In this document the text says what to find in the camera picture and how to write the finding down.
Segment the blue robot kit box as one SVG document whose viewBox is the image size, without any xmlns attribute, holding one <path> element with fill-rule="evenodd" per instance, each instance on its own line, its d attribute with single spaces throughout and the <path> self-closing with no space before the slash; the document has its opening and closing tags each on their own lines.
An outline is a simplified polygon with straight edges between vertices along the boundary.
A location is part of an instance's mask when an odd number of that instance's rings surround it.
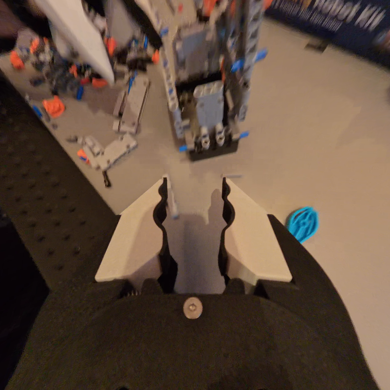
<svg viewBox="0 0 390 390">
<path fill-rule="evenodd" d="M 265 14 L 389 68 L 389 0 L 274 0 Z"/>
</svg>

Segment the large orange wedge piece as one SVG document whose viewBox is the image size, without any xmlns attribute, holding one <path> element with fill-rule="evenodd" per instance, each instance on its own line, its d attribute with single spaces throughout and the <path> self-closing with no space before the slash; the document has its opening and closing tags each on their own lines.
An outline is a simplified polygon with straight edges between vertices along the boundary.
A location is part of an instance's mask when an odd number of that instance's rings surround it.
<svg viewBox="0 0 390 390">
<path fill-rule="evenodd" d="M 52 118 L 60 117 L 66 107 L 58 95 L 54 95 L 51 99 L 42 100 L 42 106 Z"/>
</svg>

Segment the orange gear frame assembly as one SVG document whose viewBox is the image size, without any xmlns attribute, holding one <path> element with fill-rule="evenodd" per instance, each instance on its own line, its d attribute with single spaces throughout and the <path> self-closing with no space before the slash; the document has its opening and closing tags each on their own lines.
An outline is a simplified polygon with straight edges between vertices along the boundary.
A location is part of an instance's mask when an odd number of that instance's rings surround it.
<svg viewBox="0 0 390 390">
<path fill-rule="evenodd" d="M 179 150 L 192 162 L 235 153 L 255 65 L 266 1 L 188 1 L 162 35 L 159 63 Z"/>
</svg>

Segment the grey long bar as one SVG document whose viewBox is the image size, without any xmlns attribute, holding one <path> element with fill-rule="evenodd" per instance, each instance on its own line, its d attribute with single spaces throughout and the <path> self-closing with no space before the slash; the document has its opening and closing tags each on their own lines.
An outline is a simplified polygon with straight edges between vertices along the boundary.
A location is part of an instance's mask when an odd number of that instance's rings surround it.
<svg viewBox="0 0 390 390">
<path fill-rule="evenodd" d="M 150 85 L 149 78 L 136 71 L 129 78 L 128 85 L 120 91 L 115 103 L 112 126 L 115 133 L 137 134 Z"/>
</svg>

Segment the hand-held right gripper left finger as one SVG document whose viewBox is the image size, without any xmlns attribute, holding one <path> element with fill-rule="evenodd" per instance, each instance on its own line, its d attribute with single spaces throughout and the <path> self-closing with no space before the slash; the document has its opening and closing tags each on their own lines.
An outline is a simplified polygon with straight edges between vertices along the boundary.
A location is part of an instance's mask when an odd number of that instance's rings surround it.
<svg viewBox="0 0 390 390">
<path fill-rule="evenodd" d="M 168 178 L 163 177 L 121 214 L 95 275 L 96 282 L 128 280 L 143 284 L 152 278 L 175 284 L 173 259 L 163 222 L 167 217 Z"/>
</svg>

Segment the small grey pin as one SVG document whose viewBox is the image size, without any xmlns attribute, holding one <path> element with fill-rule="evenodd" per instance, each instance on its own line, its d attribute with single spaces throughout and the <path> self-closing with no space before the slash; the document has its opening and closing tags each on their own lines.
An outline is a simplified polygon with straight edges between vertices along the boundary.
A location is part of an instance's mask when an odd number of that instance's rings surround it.
<svg viewBox="0 0 390 390">
<path fill-rule="evenodd" d="M 166 175 L 165 178 L 167 179 L 167 207 L 170 212 L 170 215 L 173 219 L 179 218 L 179 210 L 178 210 L 178 204 L 172 189 L 172 183 L 170 181 L 169 175 Z"/>
</svg>

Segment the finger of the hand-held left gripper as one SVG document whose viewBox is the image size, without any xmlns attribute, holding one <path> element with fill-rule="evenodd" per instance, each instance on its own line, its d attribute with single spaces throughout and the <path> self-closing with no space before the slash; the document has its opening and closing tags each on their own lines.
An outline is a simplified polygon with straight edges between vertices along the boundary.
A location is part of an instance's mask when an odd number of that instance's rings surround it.
<svg viewBox="0 0 390 390">
<path fill-rule="evenodd" d="M 108 84 L 115 83 L 108 50 L 80 0 L 37 0 L 52 26 Z"/>
<path fill-rule="evenodd" d="M 154 49 L 160 49 L 163 45 L 160 36 L 160 22 L 151 1 L 126 0 L 125 10 L 132 28 L 147 37 Z"/>
</svg>

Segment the teal curved plastic piece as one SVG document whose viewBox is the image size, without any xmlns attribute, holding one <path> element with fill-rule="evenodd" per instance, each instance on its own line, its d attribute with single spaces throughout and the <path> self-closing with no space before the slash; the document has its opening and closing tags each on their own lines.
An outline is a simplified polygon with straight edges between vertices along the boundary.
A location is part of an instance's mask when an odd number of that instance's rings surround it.
<svg viewBox="0 0 390 390">
<path fill-rule="evenodd" d="M 292 212 L 286 219 L 287 230 L 301 244 L 319 229 L 319 215 L 313 207 L 303 207 Z"/>
</svg>

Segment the pile of small building parts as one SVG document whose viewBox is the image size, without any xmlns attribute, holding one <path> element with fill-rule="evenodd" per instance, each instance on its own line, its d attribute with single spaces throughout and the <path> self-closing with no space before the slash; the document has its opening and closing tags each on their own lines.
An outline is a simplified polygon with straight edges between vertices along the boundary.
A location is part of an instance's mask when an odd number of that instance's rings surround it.
<svg viewBox="0 0 390 390">
<path fill-rule="evenodd" d="M 15 71 L 24 71 L 30 65 L 35 74 L 28 79 L 32 87 L 46 85 L 51 95 L 73 94 L 77 99 L 84 85 L 96 88 L 108 85 L 92 66 L 76 61 L 71 52 L 68 60 L 60 55 L 54 42 L 33 34 L 30 30 L 19 33 L 15 46 L 9 54 L 9 61 Z"/>
</svg>

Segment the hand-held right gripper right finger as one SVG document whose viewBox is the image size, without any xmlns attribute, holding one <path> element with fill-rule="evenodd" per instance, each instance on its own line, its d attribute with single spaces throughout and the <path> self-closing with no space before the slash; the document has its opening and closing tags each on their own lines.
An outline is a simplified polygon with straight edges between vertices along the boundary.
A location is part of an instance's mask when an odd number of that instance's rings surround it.
<svg viewBox="0 0 390 390">
<path fill-rule="evenodd" d="M 222 200 L 226 226 L 218 252 L 221 275 L 245 284 L 291 282 L 292 274 L 265 209 L 227 177 L 222 179 Z"/>
</svg>

